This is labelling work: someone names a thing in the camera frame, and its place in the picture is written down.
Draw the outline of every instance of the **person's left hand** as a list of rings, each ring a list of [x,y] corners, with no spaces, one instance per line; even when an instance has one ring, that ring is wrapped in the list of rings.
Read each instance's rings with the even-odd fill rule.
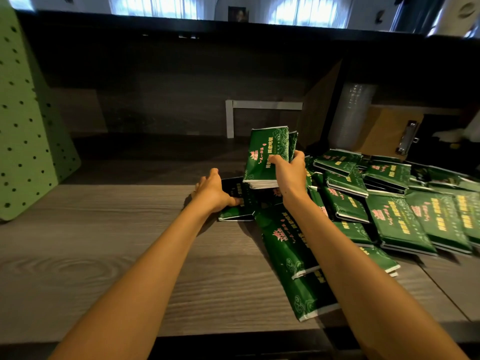
[[[210,209],[210,213],[218,212],[226,206],[236,206],[241,203],[240,198],[231,197],[228,193],[222,191],[222,179],[219,176],[217,168],[210,169],[210,175],[203,176],[195,185],[195,190],[191,193],[192,202],[200,201]]]

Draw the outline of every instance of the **green pegboard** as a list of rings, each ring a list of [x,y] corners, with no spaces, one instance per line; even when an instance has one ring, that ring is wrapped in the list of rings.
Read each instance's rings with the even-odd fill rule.
[[[15,11],[0,0],[0,220],[12,220],[80,167]]]

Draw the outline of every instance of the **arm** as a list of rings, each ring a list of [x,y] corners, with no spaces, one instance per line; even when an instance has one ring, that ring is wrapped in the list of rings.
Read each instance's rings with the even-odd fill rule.
[[[423,307],[348,239],[305,191],[304,155],[292,163],[279,155],[278,185],[369,359],[467,359]]]
[[[69,331],[51,359],[146,359],[159,332],[173,286],[207,217],[235,199],[222,191],[218,169],[197,183],[193,199]]]

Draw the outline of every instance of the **white frame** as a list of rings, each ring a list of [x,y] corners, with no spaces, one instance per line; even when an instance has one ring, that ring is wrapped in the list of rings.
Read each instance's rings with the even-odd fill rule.
[[[303,102],[225,100],[226,137],[228,139],[232,139],[234,137],[234,130],[233,130],[233,109],[234,108],[301,111],[303,108]]]

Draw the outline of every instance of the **forearm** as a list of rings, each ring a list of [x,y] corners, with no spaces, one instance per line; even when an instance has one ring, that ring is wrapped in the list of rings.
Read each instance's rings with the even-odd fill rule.
[[[370,359],[466,359],[421,305],[341,233],[306,193],[286,200]]]
[[[190,203],[67,334],[52,359],[146,359],[188,251],[209,215]]]

